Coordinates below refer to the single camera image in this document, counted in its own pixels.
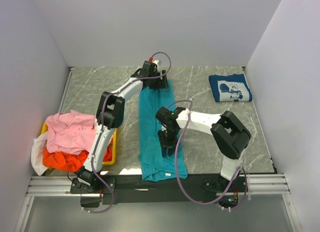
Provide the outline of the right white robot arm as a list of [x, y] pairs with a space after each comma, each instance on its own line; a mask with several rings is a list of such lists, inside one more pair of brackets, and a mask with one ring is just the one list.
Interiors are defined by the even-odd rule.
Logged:
[[222, 114], [208, 114], [184, 107], [177, 107], [173, 111], [161, 107], [155, 118], [162, 125], [157, 134], [164, 158], [175, 153], [178, 134], [183, 128], [212, 135], [223, 154], [219, 185], [226, 192], [237, 186], [234, 173], [241, 165], [242, 152], [252, 135], [233, 112], [226, 110]]

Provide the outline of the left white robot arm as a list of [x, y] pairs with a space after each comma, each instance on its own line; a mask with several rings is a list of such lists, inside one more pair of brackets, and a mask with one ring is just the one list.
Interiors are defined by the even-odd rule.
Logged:
[[139, 68], [137, 72], [118, 89], [103, 92], [97, 110], [97, 132], [84, 165], [76, 172], [75, 186], [81, 185], [88, 193], [94, 193], [105, 181], [100, 177], [102, 163], [108, 143], [124, 120], [126, 102], [144, 88], [163, 89], [168, 86], [167, 71], [152, 69], [147, 72]]

